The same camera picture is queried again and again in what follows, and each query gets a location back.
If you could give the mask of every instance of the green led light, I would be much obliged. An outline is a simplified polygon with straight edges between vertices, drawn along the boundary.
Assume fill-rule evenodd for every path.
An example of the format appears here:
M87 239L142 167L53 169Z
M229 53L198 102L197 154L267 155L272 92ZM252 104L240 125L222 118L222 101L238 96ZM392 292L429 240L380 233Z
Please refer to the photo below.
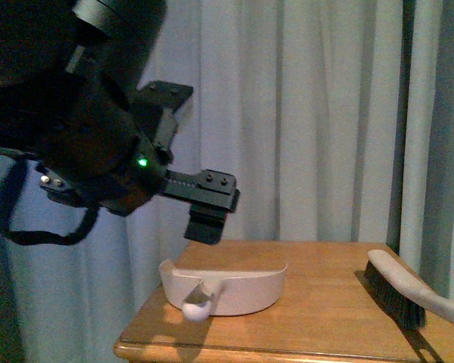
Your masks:
M138 164L139 164L140 166L145 167L145 166L148 165L148 160L146 160L146 159L140 159L140 160L138 160Z

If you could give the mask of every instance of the screw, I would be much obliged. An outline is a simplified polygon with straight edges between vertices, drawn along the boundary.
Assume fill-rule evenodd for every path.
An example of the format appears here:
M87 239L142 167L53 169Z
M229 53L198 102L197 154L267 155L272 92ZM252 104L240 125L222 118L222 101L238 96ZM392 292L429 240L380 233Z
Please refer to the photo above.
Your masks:
M64 182L60 179L54 179L53 183L56 187L62 187L64 185Z

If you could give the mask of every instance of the black metal bracket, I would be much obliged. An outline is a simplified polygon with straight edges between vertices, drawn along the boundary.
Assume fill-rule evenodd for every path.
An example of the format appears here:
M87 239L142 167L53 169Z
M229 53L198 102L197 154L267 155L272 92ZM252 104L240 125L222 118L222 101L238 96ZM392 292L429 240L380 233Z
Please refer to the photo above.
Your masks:
M39 187L47 192L48 199L66 206L86 206L86 201L76 193L76 190L55 172L44 168L42 164L39 164L36 170L43 174Z
M154 81L139 91L132 102L130 112L151 140L163 165L173 161L170 146L179 127L174 115L193 91L188 85Z
M220 242L227 213L235 211L241 195L233 175L213 170L197 175L170 171L161 194L192 204L184 237L205 244Z

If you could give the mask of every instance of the table top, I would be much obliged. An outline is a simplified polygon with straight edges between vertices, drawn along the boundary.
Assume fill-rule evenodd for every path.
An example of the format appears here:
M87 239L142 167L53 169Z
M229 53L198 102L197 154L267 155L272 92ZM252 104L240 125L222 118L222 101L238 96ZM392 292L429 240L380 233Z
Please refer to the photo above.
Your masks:
M363 277L373 249L390 251L366 243L192 242L177 267L258 271L287 262L283 294L261 312L193 323L158 287L114 351L130 361L454 362L454 325L428 312L427 327L410 332L382 311Z

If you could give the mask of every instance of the wooden brush handle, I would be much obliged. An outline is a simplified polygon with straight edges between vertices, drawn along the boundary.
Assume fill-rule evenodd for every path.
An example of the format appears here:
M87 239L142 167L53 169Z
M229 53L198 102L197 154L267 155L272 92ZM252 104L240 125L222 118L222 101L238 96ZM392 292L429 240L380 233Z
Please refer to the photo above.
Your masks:
M424 309L454 324L454 301L428 289L386 251L372 250L368 252L368 259L395 290Z

